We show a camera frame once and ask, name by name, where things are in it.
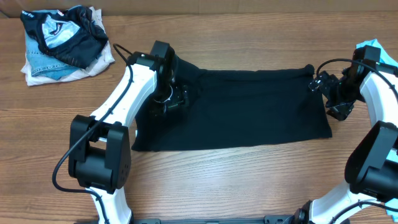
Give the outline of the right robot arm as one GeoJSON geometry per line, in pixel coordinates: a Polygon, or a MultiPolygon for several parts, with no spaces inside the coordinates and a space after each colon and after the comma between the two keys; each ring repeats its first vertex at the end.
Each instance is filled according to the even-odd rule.
{"type": "Polygon", "coordinates": [[[284,223],[349,223],[367,207],[397,212],[389,205],[397,198],[397,66],[386,63],[382,49],[365,44],[353,52],[351,65],[341,78],[321,67],[309,84],[326,97],[327,114],[339,121],[351,113],[354,103],[366,103],[371,129],[349,156],[345,179],[316,200],[308,201],[284,223]]]}

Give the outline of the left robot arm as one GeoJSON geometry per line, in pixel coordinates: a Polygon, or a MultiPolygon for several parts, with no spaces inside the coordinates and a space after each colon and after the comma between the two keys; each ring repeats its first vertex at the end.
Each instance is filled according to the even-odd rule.
{"type": "Polygon", "coordinates": [[[90,194],[98,223],[133,223],[124,185],[131,170],[129,127],[152,100],[155,115],[186,105],[187,91],[175,84],[177,56],[155,41],[151,52],[129,53],[126,69],[108,99],[90,116],[77,115],[70,127],[68,172],[90,194]]]}

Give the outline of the black t-shirt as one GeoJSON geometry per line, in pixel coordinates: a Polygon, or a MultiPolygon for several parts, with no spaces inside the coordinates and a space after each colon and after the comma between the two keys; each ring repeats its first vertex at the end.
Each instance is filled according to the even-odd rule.
{"type": "Polygon", "coordinates": [[[330,138],[320,93],[308,84],[314,67],[286,70],[205,70],[177,58],[176,82],[189,104],[152,112],[147,99],[136,115],[135,151],[184,151],[283,144],[330,138]]]}

